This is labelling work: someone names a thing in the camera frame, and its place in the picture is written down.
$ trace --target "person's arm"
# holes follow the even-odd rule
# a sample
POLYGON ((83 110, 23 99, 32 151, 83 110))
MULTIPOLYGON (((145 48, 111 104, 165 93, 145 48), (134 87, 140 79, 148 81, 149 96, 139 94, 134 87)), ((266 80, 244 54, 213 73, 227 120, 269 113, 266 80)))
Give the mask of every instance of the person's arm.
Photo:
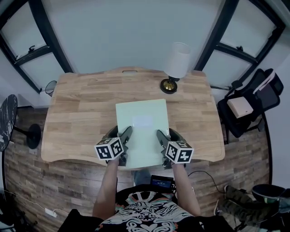
POLYGON ((115 215, 115 201, 117 188, 117 171, 119 159, 108 163, 101 188, 99 190, 92 216, 107 220, 115 215))
POLYGON ((200 216, 200 207, 192 190, 190 180, 183 164, 172 165, 178 205, 194 216, 200 216))

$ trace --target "white lamp shade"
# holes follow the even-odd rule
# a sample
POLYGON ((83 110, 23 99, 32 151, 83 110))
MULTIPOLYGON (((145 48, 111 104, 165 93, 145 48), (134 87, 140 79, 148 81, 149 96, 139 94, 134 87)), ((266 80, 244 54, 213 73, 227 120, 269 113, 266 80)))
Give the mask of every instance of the white lamp shade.
POLYGON ((164 72, 174 78, 183 78, 189 69, 191 48, 184 43, 174 43, 164 72))

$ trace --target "small white box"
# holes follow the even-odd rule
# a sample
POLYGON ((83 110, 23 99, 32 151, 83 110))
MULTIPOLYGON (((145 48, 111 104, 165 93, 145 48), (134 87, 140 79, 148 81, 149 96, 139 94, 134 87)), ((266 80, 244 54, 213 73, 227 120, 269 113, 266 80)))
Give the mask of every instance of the small white box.
POLYGON ((187 142, 169 142, 165 156, 175 164, 189 164, 194 149, 187 142))
POLYGON ((117 138, 102 139, 95 145, 99 160, 114 160, 124 152, 121 140, 117 138))
POLYGON ((246 116, 253 112, 253 108, 244 97, 229 99, 227 105, 231 108, 236 118, 246 116))

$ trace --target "small screen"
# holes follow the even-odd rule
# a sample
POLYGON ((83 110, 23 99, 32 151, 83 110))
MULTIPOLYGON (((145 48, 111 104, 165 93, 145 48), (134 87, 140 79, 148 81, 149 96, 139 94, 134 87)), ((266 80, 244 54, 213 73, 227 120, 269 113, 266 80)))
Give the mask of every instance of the small screen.
POLYGON ((170 188, 171 181, 153 179, 152 185, 158 185, 160 187, 170 188))

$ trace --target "sheet of paper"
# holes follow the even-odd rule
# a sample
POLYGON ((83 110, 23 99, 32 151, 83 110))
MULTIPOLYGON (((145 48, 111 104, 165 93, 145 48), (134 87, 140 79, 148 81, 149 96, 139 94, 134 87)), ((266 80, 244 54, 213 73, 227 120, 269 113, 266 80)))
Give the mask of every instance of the sheet of paper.
POLYGON ((119 133, 128 126, 133 133, 126 144, 129 148, 126 168, 134 169, 162 164, 162 147, 156 132, 169 131, 165 99, 116 104, 119 133))

